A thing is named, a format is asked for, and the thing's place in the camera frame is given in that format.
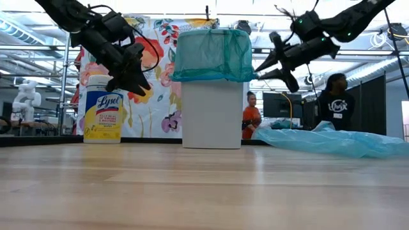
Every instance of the woman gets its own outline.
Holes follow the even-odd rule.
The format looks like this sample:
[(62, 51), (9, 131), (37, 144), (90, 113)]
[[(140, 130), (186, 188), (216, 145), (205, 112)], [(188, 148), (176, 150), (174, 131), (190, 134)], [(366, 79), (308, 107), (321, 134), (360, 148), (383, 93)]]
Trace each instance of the woman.
[(342, 73), (328, 78), (327, 86), (318, 98), (318, 122), (330, 121), (336, 130), (349, 130), (355, 99), (346, 92), (348, 82)]
[(256, 108), (257, 98), (256, 95), (251, 91), (247, 92), (247, 102), (249, 103), (249, 106), (247, 106), (243, 111), (243, 139), (250, 139), (255, 129), (261, 123), (261, 115)]

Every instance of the black hoodie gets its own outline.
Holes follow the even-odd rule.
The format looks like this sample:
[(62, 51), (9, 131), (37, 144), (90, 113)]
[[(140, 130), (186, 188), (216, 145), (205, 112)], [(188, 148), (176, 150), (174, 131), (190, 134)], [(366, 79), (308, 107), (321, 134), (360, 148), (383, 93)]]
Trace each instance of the black hoodie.
[(323, 91), (318, 97), (318, 122), (331, 121), (336, 130), (350, 130), (355, 99), (347, 92), (331, 95)]

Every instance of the humanoid robot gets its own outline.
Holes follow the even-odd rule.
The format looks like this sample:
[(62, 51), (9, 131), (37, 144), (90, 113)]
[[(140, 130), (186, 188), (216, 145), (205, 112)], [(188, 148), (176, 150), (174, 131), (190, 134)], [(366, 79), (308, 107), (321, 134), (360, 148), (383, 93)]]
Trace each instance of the humanoid robot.
[(35, 80), (24, 80), (19, 85), (19, 93), (13, 101), (12, 121), (34, 121), (34, 106), (41, 105), (41, 94), (36, 92), (36, 86)]

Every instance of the ceiling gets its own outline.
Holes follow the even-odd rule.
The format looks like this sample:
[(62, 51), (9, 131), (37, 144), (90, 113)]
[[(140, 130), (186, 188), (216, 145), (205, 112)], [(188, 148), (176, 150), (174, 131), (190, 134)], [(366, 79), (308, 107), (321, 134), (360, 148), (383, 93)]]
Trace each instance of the ceiling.
[[(191, 0), (149, 0), (137, 1), (136, 3), (111, 0), (80, 0), (79, 2), (85, 5), (106, 4), (114, 8), (117, 12), (141, 14), (152, 19), (164, 17), (173, 19), (205, 18), (205, 6), (208, 5), (210, 16), (219, 19), (221, 28), (234, 27), (238, 20), (248, 20), (253, 30), (251, 34), (253, 48), (259, 47), (266, 49), (274, 47), (268, 37), (270, 32), (278, 31), (282, 37), (287, 37), (291, 34), (291, 31), (289, 30), (291, 20), (277, 11), (274, 6), (275, 4), (290, 12), (294, 10), (296, 15), (301, 15), (305, 11), (311, 10), (315, 4), (315, 0), (204, 0), (200, 3)], [(328, 18), (333, 17), (340, 11), (356, 3), (358, 3), (358, 1), (320, 0), (316, 7), (316, 11), (320, 18)], [(409, 15), (407, 14), (406, 4), (405, 0), (396, 0), (388, 7), (388, 12), (391, 22), (400, 22), (404, 27), (408, 28)], [(8, 20), (21, 25), (28, 33), (39, 37), (44, 44), (63, 45), (65, 43), (65, 32), (55, 25), (35, 0), (0, 1), (0, 9), (2, 10), (0, 18), (6, 17)], [(98, 10), (97, 11), (100, 13), (106, 13), (103, 8)], [(354, 50), (354, 52), (360, 50), (391, 50), (391, 41), (385, 39), (385, 35), (376, 35), (376, 32), (379, 31), (380, 28), (386, 27), (385, 15), (381, 12), (370, 23), (366, 31), (356, 40), (350, 43), (334, 42), (341, 46), (341, 50)], [(299, 39), (297, 36), (294, 36), (290, 40), (290, 43), (298, 42)], [(406, 43), (405, 40), (398, 42), (399, 49), (407, 50), (408, 43)], [(24, 43), (8, 34), (0, 32), (0, 45), (5, 44), (22, 45)], [(61, 62), (62, 58), (60, 57), (50, 57), (49, 55), (33, 51), (14, 51), (12, 53), (51, 71), (60, 70), (63, 67)], [(373, 54), (374, 53), (371, 53), (371, 55), (368, 56), (338, 55), (335, 60), (332, 60), (329, 57), (324, 57), (318, 61), (311, 62), (309, 67), (317, 83), (322, 84), (325, 78), (331, 73), (347, 73), (354, 68), (362, 68), (363, 66), (368, 65), (368, 63), (379, 62), (388, 58), (386, 56), (374, 56)], [(70, 52), (69, 60), (74, 60), (77, 55), (77, 51)], [(265, 56), (263, 55), (254, 55), (254, 67), (256, 68), (259, 66), (264, 58)], [(10, 58), (5, 56), (0, 50), (0, 69), (2, 61), (10, 61)], [(35, 67), (30, 66), (30, 64), (21, 61), (14, 61), (14, 64), (31, 72), (49, 74), (47, 71), (36, 69)], [(74, 67), (70, 67), (68, 74), (75, 75), (78, 73)], [(308, 75), (308, 69), (305, 65), (298, 67), (293, 72), (293, 75), (298, 79), (302, 89), (311, 90), (311, 86), (304, 84), (305, 76)], [(52, 79), (52, 81), (55, 82), (55, 84), (59, 84), (59, 79)], [(69, 86), (74, 86), (77, 83), (77, 79), (71, 78), (68, 80)], [(251, 82), (251, 88), (253, 90), (268, 89), (269, 87), (279, 89), (285, 88), (285, 85), (278, 80), (270, 80), (267, 83), (264, 81)]]

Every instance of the floral backdrop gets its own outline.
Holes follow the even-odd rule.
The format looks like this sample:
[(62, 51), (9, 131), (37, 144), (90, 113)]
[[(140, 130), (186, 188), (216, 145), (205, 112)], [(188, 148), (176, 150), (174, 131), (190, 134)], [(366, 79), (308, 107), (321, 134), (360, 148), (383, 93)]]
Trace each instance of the floral backdrop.
[[(145, 96), (123, 91), (123, 137), (162, 137), (180, 138), (181, 123), (181, 84), (173, 82), (169, 74), (174, 70), (174, 59), (178, 46), (179, 34), (193, 29), (217, 27), (217, 20), (206, 19), (150, 19), (140, 15), (125, 15), (128, 23), (141, 32), (159, 54), (159, 65), (145, 72), (150, 90)], [(142, 57), (143, 68), (155, 65), (157, 56), (152, 46), (135, 33), (135, 40), (145, 46)], [(81, 53), (80, 93), (77, 118), (77, 134), (82, 135), (86, 103), (86, 86), (89, 76), (107, 74), (102, 65), (95, 63), (95, 58), (86, 50)]]

